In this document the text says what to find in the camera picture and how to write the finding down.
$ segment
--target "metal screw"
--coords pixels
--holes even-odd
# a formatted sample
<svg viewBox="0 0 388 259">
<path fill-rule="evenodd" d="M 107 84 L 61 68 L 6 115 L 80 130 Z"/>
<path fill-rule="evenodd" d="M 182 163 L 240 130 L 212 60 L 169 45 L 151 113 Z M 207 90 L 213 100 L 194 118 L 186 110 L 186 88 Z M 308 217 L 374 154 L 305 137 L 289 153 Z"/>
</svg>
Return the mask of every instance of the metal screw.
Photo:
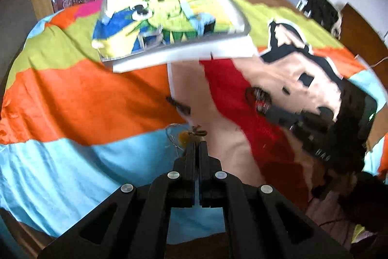
<svg viewBox="0 0 388 259">
<path fill-rule="evenodd" d="M 262 185 L 260 190 L 263 193 L 271 193 L 273 191 L 272 187 L 268 184 Z"/>
<path fill-rule="evenodd" d="M 215 173 L 217 179 L 225 179 L 228 174 L 225 171 L 218 171 Z"/>
<path fill-rule="evenodd" d="M 177 172 L 177 171 L 170 171 L 170 172 L 167 174 L 167 177 L 169 177 L 170 179 L 179 178 L 179 172 Z"/>
<path fill-rule="evenodd" d="M 133 190 L 133 185 L 131 185 L 130 183 L 126 183 L 121 186 L 121 191 L 124 193 L 129 193 L 132 190 Z"/>
</svg>

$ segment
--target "white cable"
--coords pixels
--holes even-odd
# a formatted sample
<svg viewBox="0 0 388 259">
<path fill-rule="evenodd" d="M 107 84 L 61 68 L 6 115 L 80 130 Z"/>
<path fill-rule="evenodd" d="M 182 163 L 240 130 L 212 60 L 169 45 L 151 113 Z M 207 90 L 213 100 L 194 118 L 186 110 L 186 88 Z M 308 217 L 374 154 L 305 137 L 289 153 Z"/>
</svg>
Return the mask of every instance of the white cable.
<svg viewBox="0 0 388 259">
<path fill-rule="evenodd" d="M 377 62 L 376 64 L 371 65 L 371 68 L 376 67 L 376 66 L 379 65 L 382 61 L 385 61 L 387 58 L 388 58 L 388 56 L 382 58 L 382 59 L 381 59 L 379 62 Z"/>
</svg>

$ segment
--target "red and black object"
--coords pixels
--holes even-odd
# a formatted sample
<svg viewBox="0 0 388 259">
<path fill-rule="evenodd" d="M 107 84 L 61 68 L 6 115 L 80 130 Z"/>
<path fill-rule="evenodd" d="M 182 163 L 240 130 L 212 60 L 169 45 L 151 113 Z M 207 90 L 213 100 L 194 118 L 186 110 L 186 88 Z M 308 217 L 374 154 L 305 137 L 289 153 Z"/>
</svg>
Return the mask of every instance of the red and black object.
<svg viewBox="0 0 388 259">
<path fill-rule="evenodd" d="M 119 188 L 38 259 L 162 259 L 171 208 L 194 205 L 197 180 L 200 205 L 223 208 L 230 258 L 352 258 L 273 187 L 246 185 L 222 172 L 205 141 L 189 144 L 173 171 L 175 179 L 163 174 L 130 192 Z"/>
<path fill-rule="evenodd" d="M 260 87 L 248 88 L 246 99 L 269 122 L 289 129 L 303 142 L 303 149 L 327 168 L 339 174 L 361 172 L 377 102 L 346 79 L 342 79 L 341 87 L 341 106 L 335 122 L 323 112 L 290 113 L 274 105 L 270 94 Z"/>
</svg>

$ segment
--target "vr headset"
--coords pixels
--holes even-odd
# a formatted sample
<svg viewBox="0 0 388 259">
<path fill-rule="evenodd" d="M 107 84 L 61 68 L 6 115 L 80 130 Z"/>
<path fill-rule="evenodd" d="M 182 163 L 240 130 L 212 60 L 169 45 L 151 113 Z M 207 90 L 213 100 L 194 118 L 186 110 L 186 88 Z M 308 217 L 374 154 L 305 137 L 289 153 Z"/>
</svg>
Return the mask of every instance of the vr headset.
<svg viewBox="0 0 388 259">
<path fill-rule="evenodd" d="M 270 94 L 260 87 L 248 88 L 246 99 L 269 122 L 289 129 L 302 141 L 303 149 L 326 168 L 339 174 L 361 172 L 377 102 L 350 81 L 342 82 L 341 106 L 335 122 L 323 112 L 287 112 L 272 104 Z"/>
</svg>

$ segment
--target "bed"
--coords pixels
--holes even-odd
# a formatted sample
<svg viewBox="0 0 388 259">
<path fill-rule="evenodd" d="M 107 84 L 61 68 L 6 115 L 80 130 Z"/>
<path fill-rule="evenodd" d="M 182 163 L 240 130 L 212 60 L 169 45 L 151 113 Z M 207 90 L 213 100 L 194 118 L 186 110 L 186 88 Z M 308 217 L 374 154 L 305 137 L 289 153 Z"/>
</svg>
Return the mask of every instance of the bed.
<svg viewBox="0 0 388 259">
<path fill-rule="evenodd" d="M 286 0 L 234 2 L 250 22 L 259 53 L 270 47 L 272 22 L 291 25 L 315 56 L 329 58 L 340 75 L 378 101 L 364 170 L 377 175 L 388 169 L 387 95 L 368 65 Z M 100 6 L 97 0 L 41 20 L 8 76 L 0 121 L 0 207 L 27 256 L 36 258 L 123 183 L 145 185 L 170 171 L 177 156 L 165 133 L 171 123 L 200 124 L 208 132 L 209 153 L 225 171 L 247 184 L 270 183 L 306 210 L 313 159 L 290 133 L 252 116 L 245 101 L 245 89 L 266 76 L 257 73 L 267 67 L 260 58 L 175 62 L 115 74 L 91 46 Z M 307 87 L 305 96 L 323 100 L 330 87 Z M 166 101 L 170 95 L 191 107 L 190 118 Z M 313 218 L 319 213 L 314 208 Z M 333 225 L 339 227 L 333 236 L 343 242 L 350 227 Z M 220 209 L 173 210 L 167 242 L 224 231 Z"/>
</svg>

